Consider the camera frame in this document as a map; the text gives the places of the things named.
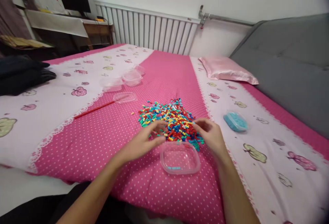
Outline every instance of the satin pillowcase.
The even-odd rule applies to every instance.
[[[211,80],[244,81],[257,85],[258,80],[249,71],[242,68],[230,58],[207,57],[199,58],[206,68],[208,78]]]

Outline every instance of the metal pipe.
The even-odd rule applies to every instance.
[[[233,18],[218,16],[218,15],[211,15],[209,13],[202,12],[202,9],[203,9],[203,5],[200,6],[200,10],[199,10],[199,18],[201,19],[202,27],[203,27],[206,19],[214,19],[214,20],[219,20],[219,21],[224,21],[224,22],[241,24],[241,25],[245,25],[245,26],[254,26],[255,25],[255,23],[244,21],[244,20],[233,19]]]

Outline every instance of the dark pants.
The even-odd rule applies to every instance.
[[[89,184],[84,182],[76,185],[68,194],[32,199],[1,216],[0,223],[55,224]],[[96,223],[131,223],[124,212],[124,206],[124,202],[109,196]]]

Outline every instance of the hand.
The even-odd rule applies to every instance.
[[[162,144],[166,140],[166,137],[163,136],[163,132],[160,131],[160,129],[166,132],[167,125],[168,123],[165,121],[156,120],[149,126],[142,128],[140,132],[118,152],[118,155],[122,157],[123,162],[126,163],[135,160],[145,155],[154,147]],[[151,141],[148,140],[150,135],[154,137]]]
[[[194,129],[203,137],[208,147],[218,156],[227,154],[220,126],[209,119],[200,118],[194,121]]]

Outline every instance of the clear plastic container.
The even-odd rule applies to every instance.
[[[104,92],[119,91],[122,89],[123,81],[121,78],[104,78],[99,81]]]
[[[241,114],[235,111],[228,111],[224,115],[224,120],[227,125],[236,132],[243,132],[248,130],[247,121],[242,117]]]
[[[134,69],[142,76],[145,74],[145,69],[139,64],[134,64]]]
[[[141,74],[134,69],[124,73],[122,76],[124,83],[129,87],[133,87],[140,84],[142,78],[143,77],[141,76]]]
[[[115,94],[113,96],[113,100],[116,103],[124,104],[124,103],[128,103],[128,102],[137,100],[137,96],[133,92],[121,92],[121,93]]]
[[[193,174],[200,170],[200,158],[188,142],[165,142],[161,145],[160,161],[169,174]]]

